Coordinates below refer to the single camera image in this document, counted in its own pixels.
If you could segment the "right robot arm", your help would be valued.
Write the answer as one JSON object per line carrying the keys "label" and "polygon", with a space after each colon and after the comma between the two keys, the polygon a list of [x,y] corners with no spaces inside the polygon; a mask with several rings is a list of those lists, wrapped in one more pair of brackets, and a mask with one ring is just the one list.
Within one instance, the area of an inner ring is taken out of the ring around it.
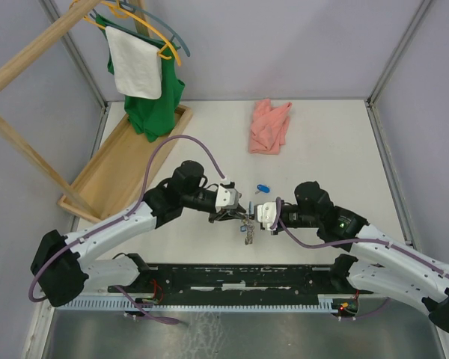
{"label": "right robot arm", "polygon": [[331,201],[318,182],[294,191],[296,203],[276,198],[255,206],[255,220],[273,234],[314,228],[319,248],[342,249],[329,272],[336,292],[353,288],[402,302],[449,333],[449,264],[428,257],[384,234],[366,218]]}

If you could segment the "keyring holder with blue handle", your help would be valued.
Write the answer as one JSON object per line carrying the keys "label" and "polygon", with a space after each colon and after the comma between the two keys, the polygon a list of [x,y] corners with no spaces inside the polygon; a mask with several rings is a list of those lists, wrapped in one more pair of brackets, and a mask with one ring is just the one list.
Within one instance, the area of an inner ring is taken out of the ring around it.
{"label": "keyring holder with blue handle", "polygon": [[251,245],[254,240],[254,204],[251,201],[248,202],[247,216],[242,223],[247,225],[244,230],[240,230],[245,234],[244,243],[245,245]]}

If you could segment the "blue tagged key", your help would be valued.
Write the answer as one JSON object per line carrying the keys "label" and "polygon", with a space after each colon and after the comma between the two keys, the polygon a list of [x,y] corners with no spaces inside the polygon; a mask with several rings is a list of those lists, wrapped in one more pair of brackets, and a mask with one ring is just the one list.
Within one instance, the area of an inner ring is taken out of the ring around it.
{"label": "blue tagged key", "polygon": [[270,187],[267,185],[264,185],[264,184],[258,184],[256,186],[255,194],[260,194],[260,193],[263,193],[263,194],[270,193]]}

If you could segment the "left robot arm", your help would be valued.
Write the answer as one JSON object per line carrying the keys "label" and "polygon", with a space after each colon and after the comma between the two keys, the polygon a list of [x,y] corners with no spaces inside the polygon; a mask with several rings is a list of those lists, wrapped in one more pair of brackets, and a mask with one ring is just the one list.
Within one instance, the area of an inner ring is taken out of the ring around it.
{"label": "left robot arm", "polygon": [[100,257],[128,239],[179,218],[185,208],[207,213],[211,223],[245,218],[233,182],[225,180],[215,191],[206,188],[206,182],[201,164],[184,161],[171,177],[147,190],[133,208],[81,231],[48,232],[31,263],[32,283],[40,286],[53,307],[71,302],[85,289],[118,285],[144,291],[150,285],[150,272],[139,255],[115,260]]}

